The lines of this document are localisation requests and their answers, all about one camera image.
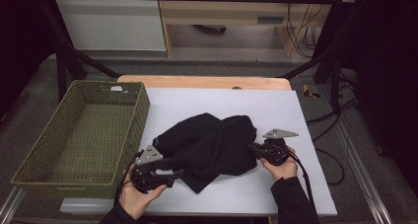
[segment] black garment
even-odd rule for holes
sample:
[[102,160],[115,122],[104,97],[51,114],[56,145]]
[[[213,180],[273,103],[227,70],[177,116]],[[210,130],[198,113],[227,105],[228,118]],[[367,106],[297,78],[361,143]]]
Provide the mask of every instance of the black garment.
[[247,148],[256,129],[246,115],[220,120],[203,113],[179,122],[154,139],[153,145],[170,159],[173,171],[184,169],[182,180],[196,193],[219,175],[239,176],[255,168]]
[[[278,207],[278,223],[319,224],[314,209],[311,207],[311,203],[302,189],[298,178],[290,178],[287,180],[281,179],[277,181],[271,187],[271,192]],[[133,220],[123,210],[120,204],[117,204],[116,207],[114,207],[101,221],[101,224],[138,224],[138,222]]]

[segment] green wicker basket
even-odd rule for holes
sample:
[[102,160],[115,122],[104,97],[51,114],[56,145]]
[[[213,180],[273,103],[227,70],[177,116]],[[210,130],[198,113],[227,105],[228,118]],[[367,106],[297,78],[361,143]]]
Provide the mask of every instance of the green wicker basket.
[[142,83],[74,81],[12,184],[48,197],[113,198],[149,107]]

